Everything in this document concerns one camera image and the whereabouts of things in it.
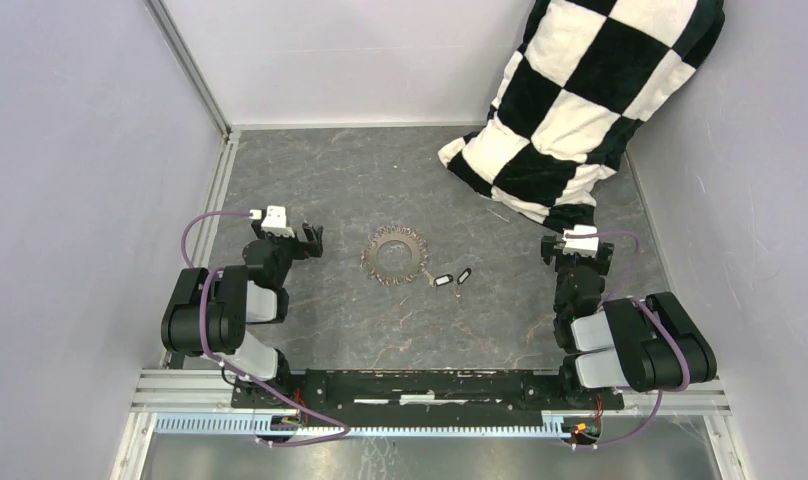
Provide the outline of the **black and white checkered pillow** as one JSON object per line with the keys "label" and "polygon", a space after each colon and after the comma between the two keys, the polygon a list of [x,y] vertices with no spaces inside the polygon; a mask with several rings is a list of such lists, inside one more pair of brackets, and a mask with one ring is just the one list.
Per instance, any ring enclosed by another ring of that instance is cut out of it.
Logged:
{"label": "black and white checkered pillow", "polygon": [[595,184],[696,73],[720,1],[538,1],[485,125],[438,153],[477,194],[562,232],[592,225]]}

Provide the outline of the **key with black tag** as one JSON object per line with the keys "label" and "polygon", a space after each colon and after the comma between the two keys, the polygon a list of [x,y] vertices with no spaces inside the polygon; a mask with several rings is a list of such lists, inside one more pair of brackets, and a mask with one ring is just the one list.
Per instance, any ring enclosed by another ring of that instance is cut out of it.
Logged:
{"label": "key with black tag", "polygon": [[455,287],[454,287],[454,295],[459,298],[462,293],[462,285],[468,280],[468,278],[472,274],[472,269],[470,267],[466,267],[463,271],[457,276]]}
{"label": "key with black tag", "polygon": [[430,285],[434,288],[450,285],[455,281],[455,278],[451,274],[443,274],[439,276],[433,276],[427,273]]}

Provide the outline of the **aluminium corner post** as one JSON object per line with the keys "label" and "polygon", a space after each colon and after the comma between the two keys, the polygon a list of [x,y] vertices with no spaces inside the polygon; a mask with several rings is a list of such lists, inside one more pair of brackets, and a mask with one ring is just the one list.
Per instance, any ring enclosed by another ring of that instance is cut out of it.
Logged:
{"label": "aluminium corner post", "polygon": [[153,20],[211,122],[220,134],[227,138],[232,133],[232,127],[209,88],[202,71],[169,11],[168,5],[163,0],[144,0],[144,4],[150,11]]}

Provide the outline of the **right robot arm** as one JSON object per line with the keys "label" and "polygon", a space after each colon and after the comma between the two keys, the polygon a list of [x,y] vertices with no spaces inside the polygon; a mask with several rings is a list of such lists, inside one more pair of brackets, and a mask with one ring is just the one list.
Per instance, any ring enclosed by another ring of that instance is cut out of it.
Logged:
{"label": "right robot arm", "polygon": [[614,246],[594,231],[541,240],[557,274],[554,337],[567,356],[557,392],[582,408],[598,390],[683,391],[717,376],[715,352],[674,293],[617,298],[605,288]]}

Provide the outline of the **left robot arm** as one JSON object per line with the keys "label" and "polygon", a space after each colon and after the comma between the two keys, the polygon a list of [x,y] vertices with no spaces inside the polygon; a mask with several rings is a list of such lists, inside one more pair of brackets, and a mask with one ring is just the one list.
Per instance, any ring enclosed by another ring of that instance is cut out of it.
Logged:
{"label": "left robot arm", "polygon": [[186,268],[179,274],[161,321],[161,341],[167,351],[203,357],[200,301],[205,300],[206,338],[213,354],[258,378],[255,392],[270,407],[286,405],[294,394],[294,381],[284,354],[255,339],[251,325],[279,324],[288,313],[284,287],[295,261],[323,254],[323,228],[304,223],[303,240],[281,237],[252,223],[257,238],[242,251],[242,265],[231,265],[212,280],[209,271]]}

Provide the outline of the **metal disc with key rings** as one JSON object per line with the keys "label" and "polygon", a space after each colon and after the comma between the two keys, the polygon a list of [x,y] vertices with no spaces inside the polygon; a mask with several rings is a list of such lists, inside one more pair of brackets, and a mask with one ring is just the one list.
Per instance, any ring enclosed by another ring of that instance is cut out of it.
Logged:
{"label": "metal disc with key rings", "polygon": [[384,286],[400,285],[422,275],[427,256],[427,241],[415,228],[385,225],[369,237],[360,267]]}

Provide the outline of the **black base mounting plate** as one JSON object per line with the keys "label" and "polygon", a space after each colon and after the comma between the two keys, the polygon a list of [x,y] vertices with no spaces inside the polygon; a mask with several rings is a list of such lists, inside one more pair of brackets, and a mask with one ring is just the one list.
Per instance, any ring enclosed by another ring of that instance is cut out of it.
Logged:
{"label": "black base mounting plate", "polygon": [[612,390],[574,386],[550,370],[316,370],[294,371],[263,387],[236,379],[237,409],[297,412],[290,425],[335,427],[522,427],[540,425],[544,412],[594,416],[620,411]]}

